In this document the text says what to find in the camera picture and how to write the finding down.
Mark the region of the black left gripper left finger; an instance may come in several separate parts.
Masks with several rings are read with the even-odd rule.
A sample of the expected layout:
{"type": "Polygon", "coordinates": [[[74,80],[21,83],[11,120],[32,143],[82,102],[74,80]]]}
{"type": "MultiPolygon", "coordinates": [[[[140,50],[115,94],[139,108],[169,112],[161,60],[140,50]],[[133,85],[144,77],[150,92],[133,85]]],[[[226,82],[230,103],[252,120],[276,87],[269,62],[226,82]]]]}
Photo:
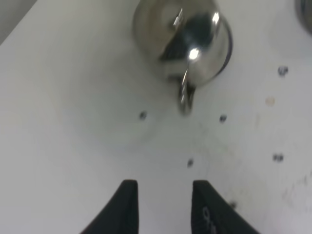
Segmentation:
{"type": "Polygon", "coordinates": [[[138,183],[124,180],[83,234],[139,233],[138,183]]]}

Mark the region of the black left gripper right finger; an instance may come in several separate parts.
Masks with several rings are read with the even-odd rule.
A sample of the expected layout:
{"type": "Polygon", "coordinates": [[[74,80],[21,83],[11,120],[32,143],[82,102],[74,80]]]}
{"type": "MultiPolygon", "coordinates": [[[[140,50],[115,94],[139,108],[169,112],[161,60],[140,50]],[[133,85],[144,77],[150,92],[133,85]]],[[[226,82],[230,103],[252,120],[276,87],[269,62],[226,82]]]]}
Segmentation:
{"type": "Polygon", "coordinates": [[[193,181],[191,230],[193,234],[258,233],[206,180],[193,181]]]}

